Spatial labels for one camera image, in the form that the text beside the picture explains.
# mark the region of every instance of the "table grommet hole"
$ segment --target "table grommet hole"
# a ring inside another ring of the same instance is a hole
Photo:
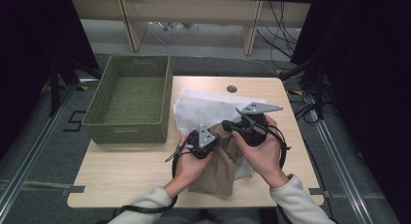
[[[229,85],[227,86],[227,91],[230,93],[236,93],[237,92],[237,87],[234,85]]]

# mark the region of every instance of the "person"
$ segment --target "person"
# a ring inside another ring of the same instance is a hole
[[[276,126],[276,122],[272,118],[266,115],[266,119],[268,125]],[[299,177],[293,174],[286,176],[281,170],[279,166],[280,143],[274,136],[268,134],[266,140],[256,147],[249,146],[244,138],[237,132],[233,132],[233,137],[251,168],[269,185],[269,194],[275,202],[283,208],[284,213],[292,223],[334,223],[327,217],[326,213],[314,203],[312,198],[303,191]],[[184,152],[189,152],[189,149],[184,148],[183,153]],[[206,159],[202,160],[197,159],[190,153],[182,154],[176,165],[175,177],[163,187],[154,187],[149,194],[139,196],[131,205],[143,208],[169,206],[175,196],[186,189],[200,176],[212,158],[212,152]],[[238,212],[236,216],[227,213],[224,209],[218,209],[216,213],[214,213],[214,217],[215,215],[223,216],[223,218],[219,218],[221,223],[259,223],[260,221],[258,216],[255,217],[256,213],[244,211],[240,213],[241,216],[238,216]],[[182,215],[182,219],[189,219],[192,213],[184,213],[184,208],[172,208],[170,211],[166,211],[163,216],[162,213],[140,213],[126,210],[116,216],[110,224],[149,224],[156,223],[156,221],[158,221],[157,223],[161,223],[162,218],[169,218],[164,223],[173,223],[173,216],[176,215]]]

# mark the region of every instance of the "background table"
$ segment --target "background table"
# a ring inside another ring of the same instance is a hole
[[[175,150],[179,139],[173,104],[182,87],[228,93],[227,86],[237,87],[236,95],[268,100],[268,104],[284,107],[268,115],[277,121],[288,151],[284,171],[297,174],[308,188],[319,188],[316,175],[304,147],[282,81],[273,78],[174,77],[169,134],[165,144],[95,144],[91,141],[74,183],[84,186],[81,193],[71,193],[68,205],[72,208],[116,208],[129,204],[135,197],[165,185],[172,178],[172,162],[165,163]],[[322,195],[313,195],[317,205],[324,202]],[[177,208],[273,207],[269,186],[255,174],[236,180],[233,195],[221,197],[183,191],[178,196]]]

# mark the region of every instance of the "person's left hand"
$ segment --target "person's left hand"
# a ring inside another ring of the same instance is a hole
[[[179,142],[182,144],[186,136],[182,136]],[[203,170],[214,157],[214,152],[211,152],[205,159],[196,158],[188,148],[183,148],[179,156],[174,178],[164,186],[164,189],[171,198],[178,195],[197,178],[200,177]]]

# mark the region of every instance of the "hand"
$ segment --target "hand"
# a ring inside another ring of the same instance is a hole
[[[182,136],[179,142],[182,144],[186,138],[186,136]],[[163,187],[171,198],[177,196],[191,183],[196,181],[214,157],[214,152],[211,152],[205,159],[198,159],[188,148],[183,148],[181,153],[176,165],[174,178]]]
[[[275,120],[267,115],[266,120],[268,125],[277,126]],[[269,129],[277,134],[274,128]],[[289,180],[280,169],[280,142],[273,135],[267,134],[266,140],[255,147],[248,145],[238,132],[233,132],[233,137],[251,168],[261,175],[270,188],[281,187]]]

